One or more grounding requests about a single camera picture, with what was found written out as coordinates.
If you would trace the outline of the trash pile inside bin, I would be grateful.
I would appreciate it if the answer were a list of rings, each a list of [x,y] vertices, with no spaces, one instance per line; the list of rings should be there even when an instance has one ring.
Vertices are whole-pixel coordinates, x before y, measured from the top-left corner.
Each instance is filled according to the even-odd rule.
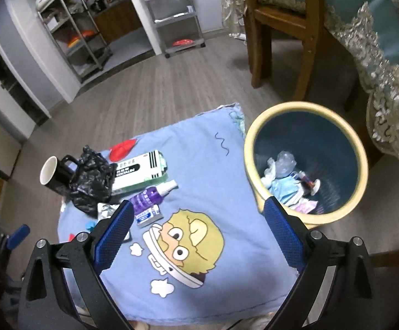
[[[288,151],[283,150],[276,159],[271,157],[267,160],[261,183],[282,205],[294,211],[309,214],[317,209],[315,196],[320,191],[321,182],[298,170],[294,155]]]

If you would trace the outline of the white power strip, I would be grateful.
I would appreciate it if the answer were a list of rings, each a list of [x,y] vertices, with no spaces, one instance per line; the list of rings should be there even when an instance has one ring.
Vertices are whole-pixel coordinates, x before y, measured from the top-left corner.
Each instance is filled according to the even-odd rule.
[[[233,39],[236,40],[241,40],[241,41],[246,41],[247,40],[247,35],[245,33],[239,33],[239,34],[229,34],[229,36]]]

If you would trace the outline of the purple spray bottle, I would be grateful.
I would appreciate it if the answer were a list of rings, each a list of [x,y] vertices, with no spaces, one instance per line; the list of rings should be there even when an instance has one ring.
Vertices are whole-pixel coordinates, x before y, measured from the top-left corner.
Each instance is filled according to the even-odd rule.
[[[144,191],[141,191],[140,193],[131,197],[129,201],[133,205],[135,215],[151,209],[155,205],[161,204],[165,196],[167,196],[173,189],[177,187],[177,182],[175,180],[171,180],[160,183],[156,186],[150,186],[149,188],[144,189]]]

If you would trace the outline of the black mug white inside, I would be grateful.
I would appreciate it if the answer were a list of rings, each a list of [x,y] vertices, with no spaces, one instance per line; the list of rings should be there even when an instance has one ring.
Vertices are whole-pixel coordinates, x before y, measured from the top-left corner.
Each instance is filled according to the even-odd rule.
[[[66,197],[78,166],[78,161],[71,155],[66,155],[62,159],[51,156],[40,170],[40,184],[56,194]]]

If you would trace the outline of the wooden chair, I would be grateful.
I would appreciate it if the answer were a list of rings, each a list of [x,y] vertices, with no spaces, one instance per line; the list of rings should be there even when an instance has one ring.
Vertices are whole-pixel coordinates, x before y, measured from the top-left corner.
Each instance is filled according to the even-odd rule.
[[[253,88],[271,75],[272,31],[277,30],[301,41],[303,55],[294,92],[295,101],[307,98],[315,68],[319,45],[325,34],[325,0],[305,0],[305,12],[263,4],[260,0],[245,0],[244,21],[248,27],[247,50]]]

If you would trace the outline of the black plastic bag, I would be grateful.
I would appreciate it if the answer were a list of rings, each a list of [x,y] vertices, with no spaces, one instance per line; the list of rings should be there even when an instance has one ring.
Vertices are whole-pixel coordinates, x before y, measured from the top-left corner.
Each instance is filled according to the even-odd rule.
[[[98,204],[106,204],[111,199],[116,170],[117,163],[109,163],[101,153],[85,145],[69,184],[74,206],[97,218]]]

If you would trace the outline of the teal lace tablecloth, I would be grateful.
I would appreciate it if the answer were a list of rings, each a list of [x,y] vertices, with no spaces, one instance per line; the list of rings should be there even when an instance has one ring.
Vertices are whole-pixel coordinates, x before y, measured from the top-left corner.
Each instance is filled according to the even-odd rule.
[[[327,31],[352,55],[369,95],[367,129],[399,159],[399,0],[325,0]]]

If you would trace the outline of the grey wheeled shelf cart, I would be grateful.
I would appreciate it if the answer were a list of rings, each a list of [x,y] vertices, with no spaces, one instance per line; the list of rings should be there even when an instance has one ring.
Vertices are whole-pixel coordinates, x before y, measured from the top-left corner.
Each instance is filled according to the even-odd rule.
[[[206,41],[193,0],[144,0],[166,58]]]

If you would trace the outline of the green white toothpaste box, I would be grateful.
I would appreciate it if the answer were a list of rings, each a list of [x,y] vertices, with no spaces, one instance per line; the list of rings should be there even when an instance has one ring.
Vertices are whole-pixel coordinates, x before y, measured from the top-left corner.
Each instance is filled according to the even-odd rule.
[[[159,150],[153,150],[117,164],[111,194],[132,193],[166,179],[166,159]]]

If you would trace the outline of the blue cartoon cloth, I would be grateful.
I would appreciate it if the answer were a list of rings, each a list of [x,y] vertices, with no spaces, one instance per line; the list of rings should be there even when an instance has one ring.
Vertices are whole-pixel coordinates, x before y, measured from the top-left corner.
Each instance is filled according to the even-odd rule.
[[[162,219],[131,228],[101,280],[130,320],[215,324],[276,311],[290,268],[259,213],[244,170],[244,115],[222,106],[139,136],[132,155],[160,151],[176,188]]]

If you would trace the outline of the metal storage rack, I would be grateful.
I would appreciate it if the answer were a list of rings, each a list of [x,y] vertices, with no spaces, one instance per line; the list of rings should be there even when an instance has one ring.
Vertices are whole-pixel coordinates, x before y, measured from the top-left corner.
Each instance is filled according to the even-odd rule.
[[[64,62],[81,82],[112,56],[86,0],[36,0],[39,20]]]

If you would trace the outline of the yellow rimmed blue trash bin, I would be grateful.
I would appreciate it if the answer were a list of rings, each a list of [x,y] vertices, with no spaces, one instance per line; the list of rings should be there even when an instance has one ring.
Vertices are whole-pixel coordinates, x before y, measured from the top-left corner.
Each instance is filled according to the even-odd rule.
[[[272,106],[253,121],[244,142],[244,164],[259,210],[271,196],[261,182],[267,160],[281,151],[292,153],[298,170],[321,182],[315,211],[287,208],[289,215],[314,228],[339,221],[358,206],[367,187],[367,155],[358,134],[336,112],[294,101]]]

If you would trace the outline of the small blue white box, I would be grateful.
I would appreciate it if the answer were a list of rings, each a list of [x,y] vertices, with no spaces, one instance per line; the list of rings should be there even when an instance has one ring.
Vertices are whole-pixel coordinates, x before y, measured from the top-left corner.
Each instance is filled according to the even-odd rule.
[[[147,227],[154,222],[161,220],[162,218],[163,215],[158,205],[153,205],[149,209],[144,210],[135,216],[135,220],[139,228]]]

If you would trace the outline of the silver foil wrapper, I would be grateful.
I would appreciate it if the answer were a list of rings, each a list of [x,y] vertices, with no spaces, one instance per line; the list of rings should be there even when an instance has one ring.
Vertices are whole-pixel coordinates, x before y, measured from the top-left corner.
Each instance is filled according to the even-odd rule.
[[[119,204],[98,203],[97,204],[97,220],[110,218],[119,207]]]

